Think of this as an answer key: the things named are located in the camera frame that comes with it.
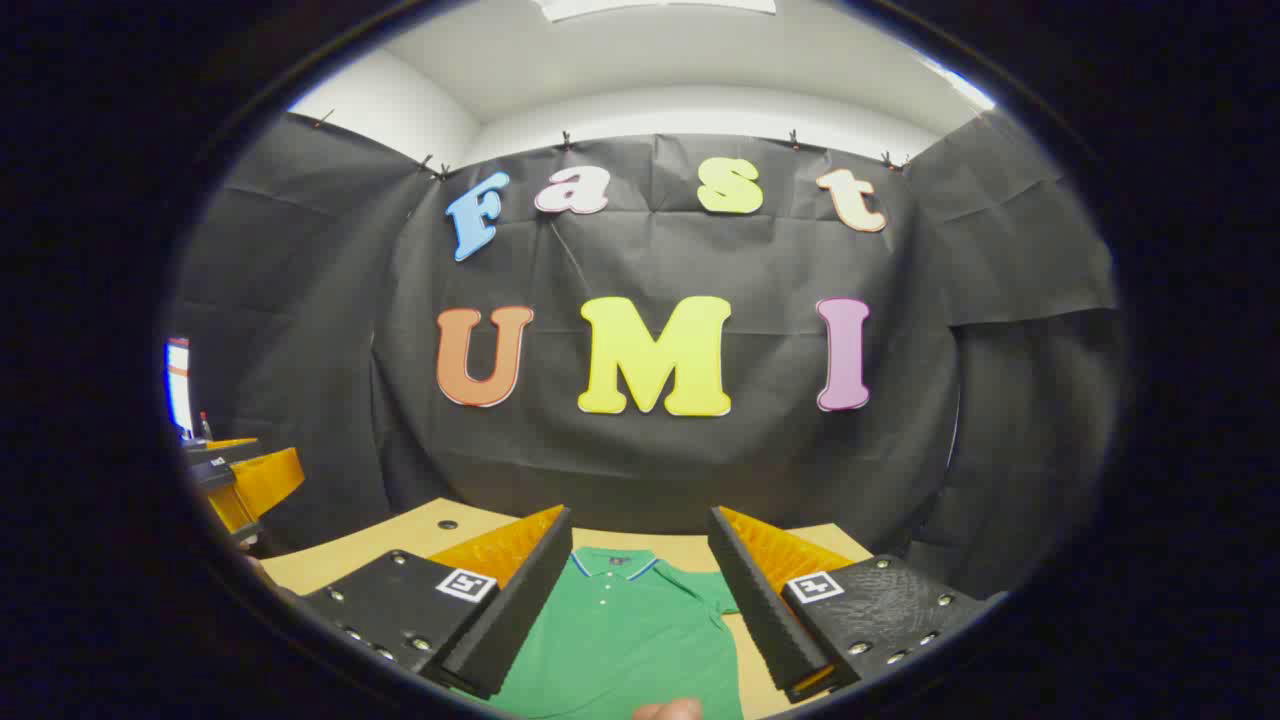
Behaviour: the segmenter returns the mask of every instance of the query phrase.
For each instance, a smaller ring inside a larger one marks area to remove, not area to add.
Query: table surface
[[[443,520],[453,520],[457,528],[445,530]],[[298,594],[320,589],[325,584],[358,569],[379,555],[403,550],[429,557],[489,530],[517,520],[511,515],[490,512],[449,500],[433,500],[421,507],[397,515],[364,530],[317,544],[291,555],[262,561],[262,568],[280,585]],[[833,524],[787,530],[800,538],[844,555],[854,562],[872,555],[854,538]],[[707,544],[707,536],[648,536],[636,533],[611,533],[573,528],[573,547],[607,547],[613,550],[649,550],[666,562],[690,573],[718,573],[714,556]],[[741,615],[724,615],[723,620],[733,634],[737,647],[739,693],[746,720],[765,717],[794,707],[773,680],[764,665],[764,657],[751,642]],[[810,698],[817,700],[822,694]]]

